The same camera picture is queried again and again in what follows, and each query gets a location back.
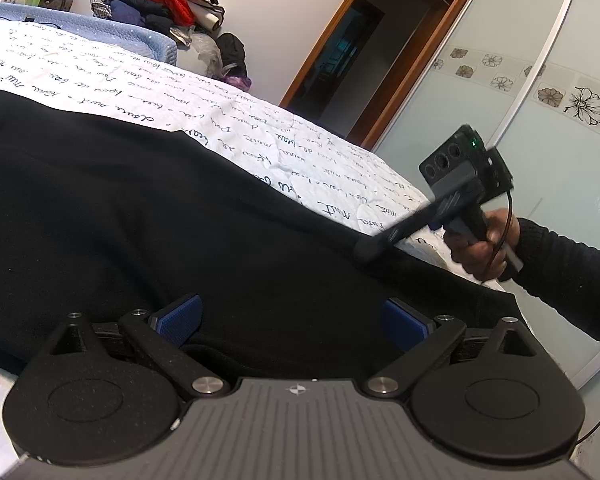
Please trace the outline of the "right forearm black sleeve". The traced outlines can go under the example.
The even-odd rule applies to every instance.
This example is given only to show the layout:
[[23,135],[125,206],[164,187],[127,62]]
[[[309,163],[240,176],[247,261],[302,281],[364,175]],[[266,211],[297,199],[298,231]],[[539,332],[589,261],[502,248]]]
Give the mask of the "right forearm black sleeve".
[[502,279],[514,281],[600,342],[600,250],[528,219],[519,226],[515,254],[522,269],[506,270]]

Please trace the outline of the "right hand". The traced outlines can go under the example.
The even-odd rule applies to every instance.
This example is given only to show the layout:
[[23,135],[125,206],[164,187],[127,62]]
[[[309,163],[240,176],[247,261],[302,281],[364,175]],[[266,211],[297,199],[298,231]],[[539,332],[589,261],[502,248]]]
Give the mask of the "right hand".
[[451,229],[445,231],[443,239],[451,251],[452,260],[473,278],[480,282],[505,282],[512,280],[520,269],[510,263],[504,247],[496,249],[503,234],[505,244],[515,250],[521,236],[521,224],[506,208],[486,213],[486,240],[471,243]]

